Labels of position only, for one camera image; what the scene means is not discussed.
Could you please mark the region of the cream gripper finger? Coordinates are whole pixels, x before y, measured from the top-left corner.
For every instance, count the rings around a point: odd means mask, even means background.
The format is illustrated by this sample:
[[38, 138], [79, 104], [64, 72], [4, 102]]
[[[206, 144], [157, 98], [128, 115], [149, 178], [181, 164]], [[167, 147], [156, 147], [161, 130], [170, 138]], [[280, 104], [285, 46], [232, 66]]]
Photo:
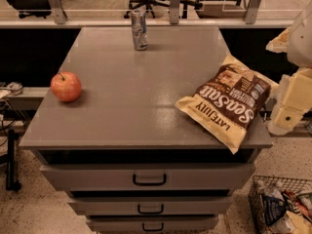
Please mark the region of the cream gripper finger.
[[312, 69], [300, 67], [292, 76], [283, 75], [267, 129], [283, 136], [293, 130], [312, 108]]
[[272, 39], [266, 45], [265, 49], [273, 53], [285, 53], [288, 49], [290, 31], [291, 29], [289, 27], [286, 28], [277, 37]]

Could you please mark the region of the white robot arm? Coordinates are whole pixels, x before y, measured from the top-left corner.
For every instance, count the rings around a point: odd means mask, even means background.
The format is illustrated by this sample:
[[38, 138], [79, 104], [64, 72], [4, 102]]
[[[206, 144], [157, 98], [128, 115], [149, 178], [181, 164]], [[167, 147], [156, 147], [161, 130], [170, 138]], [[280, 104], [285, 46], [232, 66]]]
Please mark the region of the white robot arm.
[[267, 129], [275, 136], [283, 136], [291, 132], [312, 108], [312, 1], [295, 18], [292, 26], [271, 40], [266, 49], [285, 52], [288, 61], [298, 67], [292, 76], [282, 76], [270, 96], [276, 99], [276, 103]]

